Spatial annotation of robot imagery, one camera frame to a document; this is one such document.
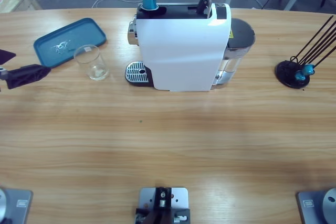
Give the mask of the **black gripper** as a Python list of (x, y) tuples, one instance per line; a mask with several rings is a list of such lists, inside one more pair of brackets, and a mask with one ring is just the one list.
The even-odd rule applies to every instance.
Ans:
[[(15, 53), (1, 49), (0, 64), (5, 64), (15, 56)], [(0, 79), (6, 81), (8, 89), (14, 89), (33, 82), (37, 82), (46, 77), (50, 72), (50, 67), (38, 64), (28, 65), (10, 71), (0, 67)]]

